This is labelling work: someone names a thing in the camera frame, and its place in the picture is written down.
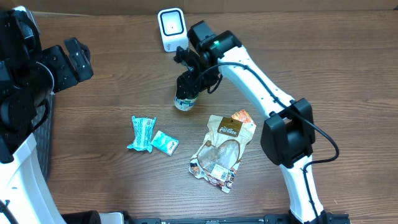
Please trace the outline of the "green capped bottle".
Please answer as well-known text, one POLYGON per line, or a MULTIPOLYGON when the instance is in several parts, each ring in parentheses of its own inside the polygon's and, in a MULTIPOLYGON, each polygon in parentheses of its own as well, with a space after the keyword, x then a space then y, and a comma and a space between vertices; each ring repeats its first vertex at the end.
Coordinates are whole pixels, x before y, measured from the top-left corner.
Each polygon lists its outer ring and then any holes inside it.
POLYGON ((180 111, 189 111, 194 107, 196 100, 197 97, 193 99, 180 99, 176 96, 174 99, 174 105, 180 111))

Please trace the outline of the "teal tissue pack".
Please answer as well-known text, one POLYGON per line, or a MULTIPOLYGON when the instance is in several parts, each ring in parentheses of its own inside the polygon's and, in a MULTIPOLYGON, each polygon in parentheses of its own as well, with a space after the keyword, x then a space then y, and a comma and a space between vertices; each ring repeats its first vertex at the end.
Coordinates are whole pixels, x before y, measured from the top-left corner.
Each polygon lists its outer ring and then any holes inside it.
POLYGON ((163 153, 171 156, 179 145, 179 140, 174 139, 162 131, 157 131, 153 137, 151 144, 162 151, 163 153))

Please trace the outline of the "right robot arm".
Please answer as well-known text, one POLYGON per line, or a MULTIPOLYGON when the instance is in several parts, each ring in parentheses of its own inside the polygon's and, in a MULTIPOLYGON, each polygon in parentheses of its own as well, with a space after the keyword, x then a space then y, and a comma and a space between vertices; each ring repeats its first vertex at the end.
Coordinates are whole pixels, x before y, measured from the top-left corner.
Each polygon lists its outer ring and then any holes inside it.
POLYGON ((254 63, 242 42, 229 30, 216 35, 205 21, 185 31, 194 50, 177 47, 174 60, 187 67, 177 78, 175 106, 193 108, 198 94, 229 79, 255 106, 264 119, 261 146, 279 166, 290 198, 284 223, 346 223, 347 215, 326 212, 317 196, 312 166, 312 145, 320 133, 336 143, 313 123, 311 104, 283 92, 254 63))

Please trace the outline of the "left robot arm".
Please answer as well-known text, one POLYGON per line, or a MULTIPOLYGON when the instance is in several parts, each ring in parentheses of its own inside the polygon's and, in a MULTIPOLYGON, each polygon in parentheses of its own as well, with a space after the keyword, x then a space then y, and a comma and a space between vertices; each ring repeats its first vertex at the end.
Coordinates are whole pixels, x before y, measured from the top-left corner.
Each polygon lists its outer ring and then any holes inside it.
POLYGON ((34 132, 49 97, 93 76, 90 51, 76 38, 43 49, 32 13, 1 12, 1 222, 127 223, 123 212, 61 214, 40 169, 34 132))

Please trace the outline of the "brown snack pouch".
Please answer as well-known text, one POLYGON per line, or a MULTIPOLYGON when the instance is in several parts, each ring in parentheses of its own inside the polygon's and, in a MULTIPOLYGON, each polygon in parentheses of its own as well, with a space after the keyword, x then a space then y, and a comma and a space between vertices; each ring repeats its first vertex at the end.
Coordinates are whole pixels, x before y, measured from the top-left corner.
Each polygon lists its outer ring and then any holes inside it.
POLYGON ((242 123, 230 117, 211 115, 203 144, 190 159, 189 171, 229 193, 246 146, 251 142, 255 123, 242 123))

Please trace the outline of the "teal snack bar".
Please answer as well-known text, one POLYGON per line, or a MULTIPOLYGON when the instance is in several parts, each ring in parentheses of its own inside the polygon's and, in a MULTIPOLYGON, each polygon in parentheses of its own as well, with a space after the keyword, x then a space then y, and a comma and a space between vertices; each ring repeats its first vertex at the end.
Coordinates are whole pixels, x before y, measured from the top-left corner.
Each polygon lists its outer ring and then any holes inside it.
POLYGON ((152 152, 153 146, 150 143, 157 118, 137 118, 132 116, 134 128, 134 140, 127 146, 128 149, 136 151, 152 152))

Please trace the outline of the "orange tissue pack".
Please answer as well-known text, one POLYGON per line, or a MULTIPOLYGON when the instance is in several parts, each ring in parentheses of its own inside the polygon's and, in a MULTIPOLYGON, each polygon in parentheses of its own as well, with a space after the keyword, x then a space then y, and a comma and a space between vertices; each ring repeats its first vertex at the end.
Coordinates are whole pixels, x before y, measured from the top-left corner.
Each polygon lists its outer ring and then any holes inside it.
POLYGON ((246 110, 237 111, 231 117, 242 123, 254 123, 253 119, 246 110))

